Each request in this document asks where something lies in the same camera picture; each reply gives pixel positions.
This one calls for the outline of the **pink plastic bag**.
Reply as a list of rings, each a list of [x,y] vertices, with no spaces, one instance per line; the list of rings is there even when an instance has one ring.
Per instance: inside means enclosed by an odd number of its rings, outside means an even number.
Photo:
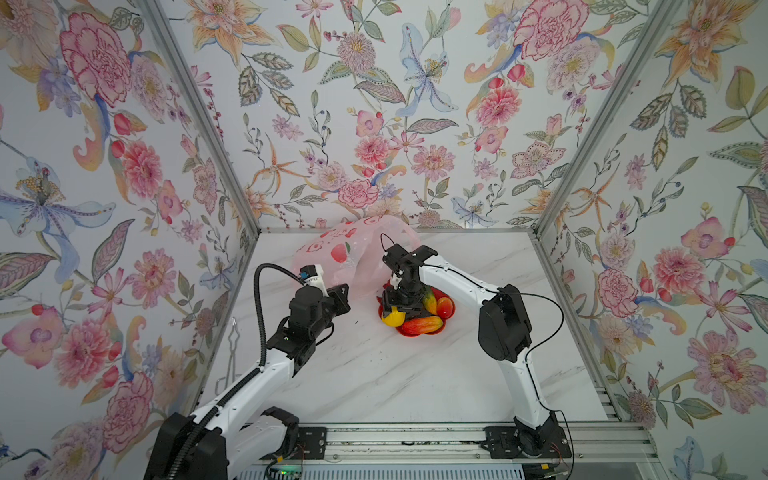
[[[421,240],[399,218],[366,217],[339,224],[307,241],[293,255],[291,270],[297,273],[304,266],[319,265],[326,286],[346,283],[351,298],[364,297],[381,290],[389,280],[391,270],[382,257],[392,244],[410,252],[421,245]]]

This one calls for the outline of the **yellow toy pepper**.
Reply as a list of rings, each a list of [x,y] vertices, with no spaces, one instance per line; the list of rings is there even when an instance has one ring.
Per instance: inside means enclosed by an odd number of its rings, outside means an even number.
[[[381,320],[382,322],[392,328],[399,328],[401,327],[405,320],[406,320],[406,314],[402,311],[399,311],[396,307],[392,307],[391,309],[383,309],[381,313]]]

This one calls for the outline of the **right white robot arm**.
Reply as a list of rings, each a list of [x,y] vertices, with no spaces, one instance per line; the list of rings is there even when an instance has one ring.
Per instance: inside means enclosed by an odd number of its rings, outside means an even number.
[[[512,397],[513,425],[486,431],[486,447],[494,458],[565,458],[568,430],[541,396],[530,362],[537,346],[523,298],[507,284],[483,282],[450,264],[426,245],[412,252],[394,244],[384,250],[391,271],[379,297],[382,322],[406,337],[441,332],[458,304],[475,313],[478,343],[497,362]]]

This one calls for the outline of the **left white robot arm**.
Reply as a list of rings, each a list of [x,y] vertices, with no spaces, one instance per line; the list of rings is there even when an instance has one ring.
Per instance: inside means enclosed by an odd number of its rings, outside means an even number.
[[[290,382],[314,355],[318,336],[350,311],[349,286],[299,288],[290,314],[266,342],[255,364],[222,394],[192,414],[171,415],[160,427],[146,479],[235,479],[262,459],[292,454],[298,418],[265,401]]]

